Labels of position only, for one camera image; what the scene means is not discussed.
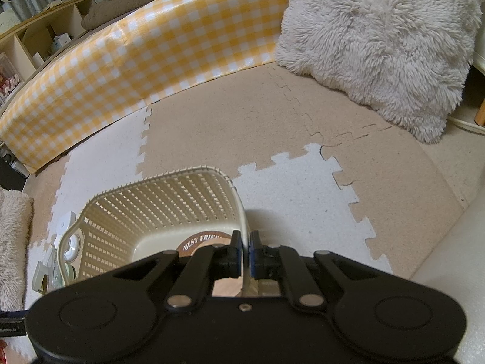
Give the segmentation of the cream plastic woven basket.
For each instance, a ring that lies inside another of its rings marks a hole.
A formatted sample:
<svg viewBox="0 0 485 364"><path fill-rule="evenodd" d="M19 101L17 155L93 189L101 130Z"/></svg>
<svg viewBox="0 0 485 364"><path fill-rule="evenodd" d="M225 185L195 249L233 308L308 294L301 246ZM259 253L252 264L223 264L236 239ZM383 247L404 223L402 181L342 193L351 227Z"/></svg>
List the cream plastic woven basket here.
<svg viewBox="0 0 485 364"><path fill-rule="evenodd" d="M231 179L218 168L185 168L93 197L62 236L57 259L69 286L161 251L177 251L194 234L232 237L234 230L247 246L249 225ZM63 249L75 233L80 251L67 263Z"/></svg>

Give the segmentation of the clear glass spray bottle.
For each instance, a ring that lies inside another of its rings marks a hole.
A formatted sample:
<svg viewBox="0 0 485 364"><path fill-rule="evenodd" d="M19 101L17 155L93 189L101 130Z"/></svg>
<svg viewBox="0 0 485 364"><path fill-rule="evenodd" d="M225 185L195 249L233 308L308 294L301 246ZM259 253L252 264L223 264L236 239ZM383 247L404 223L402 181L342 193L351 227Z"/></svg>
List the clear glass spray bottle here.
<svg viewBox="0 0 485 364"><path fill-rule="evenodd" d="M56 249L49 246L44 259L36 265L32 280L32 289L40 294L46 294L55 289L56 276L54 264L56 261Z"/></svg>

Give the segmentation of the cork frog print coaster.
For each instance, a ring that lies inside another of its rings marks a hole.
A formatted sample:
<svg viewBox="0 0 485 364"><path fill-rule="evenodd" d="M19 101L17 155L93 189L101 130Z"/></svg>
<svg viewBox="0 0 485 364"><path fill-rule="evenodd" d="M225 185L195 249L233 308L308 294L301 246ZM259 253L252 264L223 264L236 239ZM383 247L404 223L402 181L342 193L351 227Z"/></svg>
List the cork frog print coaster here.
<svg viewBox="0 0 485 364"><path fill-rule="evenodd" d="M179 255L193 255L201 247L224 246L230 244L231 236L228 234L218 234L216 232L198 233L190 236L183 241L177 248Z"/></svg>

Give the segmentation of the mint green round lid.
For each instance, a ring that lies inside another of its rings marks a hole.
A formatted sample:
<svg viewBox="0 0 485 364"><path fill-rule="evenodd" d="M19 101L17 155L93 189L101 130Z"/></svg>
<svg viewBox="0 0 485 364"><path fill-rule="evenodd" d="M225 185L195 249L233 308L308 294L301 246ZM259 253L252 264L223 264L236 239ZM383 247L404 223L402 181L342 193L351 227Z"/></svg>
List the mint green round lid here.
<svg viewBox="0 0 485 364"><path fill-rule="evenodd" d="M62 275L58 268L53 267L49 275L49 291L54 291L64 287Z"/></svg>

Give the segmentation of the white round device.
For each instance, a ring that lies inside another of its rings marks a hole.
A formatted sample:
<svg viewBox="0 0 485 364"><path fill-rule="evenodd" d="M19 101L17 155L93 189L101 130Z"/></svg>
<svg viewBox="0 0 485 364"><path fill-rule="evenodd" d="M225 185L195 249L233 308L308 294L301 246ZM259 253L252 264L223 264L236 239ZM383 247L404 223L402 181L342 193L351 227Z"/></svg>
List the white round device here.
<svg viewBox="0 0 485 364"><path fill-rule="evenodd" d="M57 224L55 225L55 233L62 236L75 223L76 213L69 211L61 215Z"/></svg>

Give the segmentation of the grey fluffy rug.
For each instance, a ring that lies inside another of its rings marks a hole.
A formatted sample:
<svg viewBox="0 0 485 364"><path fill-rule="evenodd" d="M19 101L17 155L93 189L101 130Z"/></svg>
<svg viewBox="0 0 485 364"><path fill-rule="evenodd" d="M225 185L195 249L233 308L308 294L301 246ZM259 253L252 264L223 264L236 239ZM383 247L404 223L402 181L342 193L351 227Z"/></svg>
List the grey fluffy rug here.
<svg viewBox="0 0 485 364"><path fill-rule="evenodd" d="M1 189L1 309L24 306L26 250L33 202L27 194Z"/></svg>

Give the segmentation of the yellow gingham padded bumper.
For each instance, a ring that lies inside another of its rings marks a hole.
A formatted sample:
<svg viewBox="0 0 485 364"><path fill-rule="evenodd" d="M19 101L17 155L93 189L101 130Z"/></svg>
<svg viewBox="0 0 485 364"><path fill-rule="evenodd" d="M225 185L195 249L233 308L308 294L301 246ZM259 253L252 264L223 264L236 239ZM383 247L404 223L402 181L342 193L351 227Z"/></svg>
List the yellow gingham padded bumper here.
<svg viewBox="0 0 485 364"><path fill-rule="evenodd" d="M14 97L1 139L30 172L184 89L272 62L288 0L154 0L64 53Z"/></svg>

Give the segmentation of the white fluffy pillow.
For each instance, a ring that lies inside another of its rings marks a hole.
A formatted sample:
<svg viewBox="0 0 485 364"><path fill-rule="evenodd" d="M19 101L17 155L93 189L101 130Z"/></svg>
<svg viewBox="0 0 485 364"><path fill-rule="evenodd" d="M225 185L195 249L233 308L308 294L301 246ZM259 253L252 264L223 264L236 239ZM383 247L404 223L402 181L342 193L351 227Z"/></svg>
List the white fluffy pillow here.
<svg viewBox="0 0 485 364"><path fill-rule="evenodd" d="M289 0L275 61L422 143L462 100L484 0Z"/></svg>

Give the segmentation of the wooden shelf unit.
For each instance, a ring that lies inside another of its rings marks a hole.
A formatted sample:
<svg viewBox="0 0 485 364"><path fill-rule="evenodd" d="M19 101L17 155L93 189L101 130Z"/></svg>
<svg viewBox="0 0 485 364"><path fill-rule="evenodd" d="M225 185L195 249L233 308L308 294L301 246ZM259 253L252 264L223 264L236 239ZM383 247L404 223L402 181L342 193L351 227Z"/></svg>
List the wooden shelf unit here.
<svg viewBox="0 0 485 364"><path fill-rule="evenodd" d="M95 0L66 0L1 34L1 111L59 53L81 38Z"/></svg>

